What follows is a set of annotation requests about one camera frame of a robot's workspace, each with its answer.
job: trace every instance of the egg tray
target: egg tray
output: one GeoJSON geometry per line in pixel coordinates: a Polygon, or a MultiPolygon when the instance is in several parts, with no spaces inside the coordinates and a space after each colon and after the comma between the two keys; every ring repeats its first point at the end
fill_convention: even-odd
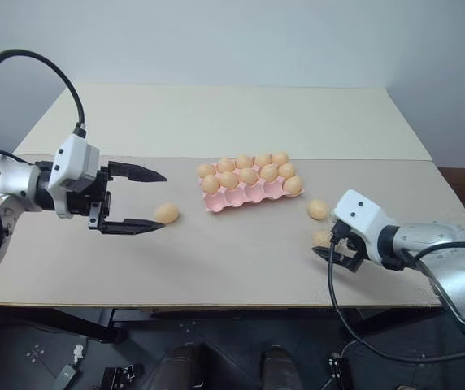
{"type": "MultiPolygon", "coordinates": [[[[217,178],[220,177],[220,173],[217,169],[217,163],[211,164],[215,168],[215,176],[217,178]]],[[[253,165],[252,169],[259,174],[259,170],[261,167],[257,165],[253,165]]],[[[240,170],[236,168],[232,173],[238,175],[240,170]]],[[[301,190],[296,195],[292,195],[291,193],[283,190],[283,183],[285,182],[285,178],[283,176],[277,176],[273,181],[267,182],[265,179],[261,177],[258,178],[258,181],[252,185],[248,185],[247,183],[243,183],[240,181],[240,184],[235,189],[229,189],[224,186],[220,186],[218,191],[214,194],[205,193],[202,190],[202,178],[198,178],[200,182],[200,189],[202,192],[202,199],[204,204],[206,205],[207,211],[212,211],[213,213],[219,213],[225,207],[239,207],[244,203],[260,203],[263,199],[271,199],[276,200],[280,197],[296,197],[300,193],[303,192],[301,190]]]]}

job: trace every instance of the floor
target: floor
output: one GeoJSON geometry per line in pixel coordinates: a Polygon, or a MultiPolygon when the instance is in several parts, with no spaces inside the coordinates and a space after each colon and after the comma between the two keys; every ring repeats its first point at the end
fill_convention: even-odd
{"type": "MultiPolygon", "coordinates": [[[[72,363],[75,345],[86,345],[81,374],[71,387],[90,390],[101,382],[104,367],[140,362],[145,374],[131,387],[147,389],[155,367],[167,351],[186,342],[206,344],[211,351],[209,389],[257,389],[259,359],[271,345],[281,345],[292,355],[303,388],[321,389],[329,379],[332,352],[350,361],[355,388],[417,389],[465,388],[465,359],[444,365],[406,366],[387,362],[359,344],[342,340],[339,322],[331,314],[309,319],[160,319],[119,323],[128,329],[120,344],[95,340],[18,323],[0,323],[0,390],[52,389],[65,364],[72,363]]],[[[465,349],[465,339],[446,314],[382,332],[368,339],[394,353],[434,355],[465,349]]],[[[327,386],[336,389],[334,382],[327,386]]]]}

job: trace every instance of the white wall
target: white wall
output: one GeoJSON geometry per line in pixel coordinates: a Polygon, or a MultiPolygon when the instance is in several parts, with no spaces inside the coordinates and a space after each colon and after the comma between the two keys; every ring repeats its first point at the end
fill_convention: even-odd
{"type": "MultiPolygon", "coordinates": [[[[0,0],[11,47],[77,81],[389,87],[435,162],[465,167],[461,0],[0,0]]],[[[0,71],[0,147],[62,88],[25,61],[0,71]]]]}

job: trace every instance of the table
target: table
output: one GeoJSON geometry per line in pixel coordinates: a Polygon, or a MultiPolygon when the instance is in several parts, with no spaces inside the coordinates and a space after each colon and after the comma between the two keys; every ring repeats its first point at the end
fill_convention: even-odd
{"type": "MultiPolygon", "coordinates": [[[[321,198],[335,206],[347,189],[399,223],[439,219],[465,227],[463,206],[382,89],[82,84],[79,90],[89,141],[115,154],[101,164],[138,163],[167,177],[167,183],[112,182],[109,220],[148,219],[166,201],[182,216],[157,232],[103,236],[89,232],[81,217],[24,214],[0,267],[0,305],[330,306],[327,263],[311,251],[311,233],[331,224],[310,219],[306,203],[321,198]],[[228,136],[233,129],[243,133],[228,136]],[[205,211],[198,164],[277,150],[294,158],[304,194],[205,211]]],[[[68,135],[75,111],[67,98],[59,97],[16,153],[50,158],[35,154],[54,152],[68,135]]],[[[335,284],[344,306],[438,303],[419,272],[370,262],[356,274],[336,269],[335,284]]]]}

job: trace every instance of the pink egg carton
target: pink egg carton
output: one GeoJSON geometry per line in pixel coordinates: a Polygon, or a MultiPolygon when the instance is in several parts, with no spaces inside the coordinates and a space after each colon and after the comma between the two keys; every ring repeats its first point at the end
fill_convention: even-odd
{"type": "MultiPolygon", "coordinates": [[[[216,169],[217,163],[211,164],[215,167],[216,177],[220,177],[220,173],[218,169],[216,169]]],[[[259,174],[259,170],[261,169],[257,165],[253,165],[252,169],[259,174]]],[[[236,168],[232,173],[238,175],[240,170],[236,168]]],[[[220,186],[218,191],[214,194],[205,193],[202,190],[202,178],[198,178],[200,182],[200,189],[202,191],[202,199],[204,204],[206,205],[207,211],[212,211],[214,213],[219,213],[225,207],[239,207],[244,203],[260,203],[263,199],[271,199],[276,200],[284,195],[286,197],[296,197],[300,193],[303,192],[301,190],[296,195],[292,195],[288,191],[283,190],[283,183],[285,182],[285,178],[283,176],[277,176],[272,182],[267,182],[265,179],[261,177],[258,178],[258,181],[252,185],[248,185],[247,183],[243,183],[240,181],[240,184],[235,189],[229,189],[224,186],[220,186]]]]}

